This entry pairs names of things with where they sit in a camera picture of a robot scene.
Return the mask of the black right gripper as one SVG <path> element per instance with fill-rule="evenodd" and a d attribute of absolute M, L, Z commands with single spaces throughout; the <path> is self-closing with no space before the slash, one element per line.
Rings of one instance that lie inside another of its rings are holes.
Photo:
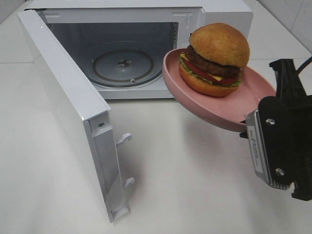
<path fill-rule="evenodd" d="M 292 198 L 312 199 L 312 97 L 307 96 L 299 74 L 308 66 L 306 60 L 295 68 L 293 59 L 283 58 L 269 66 L 275 72 L 276 97 L 286 108 L 286 155 L 277 168 L 277 176 L 285 184 L 294 184 Z M 248 139 L 248 133 L 239 134 Z"/>

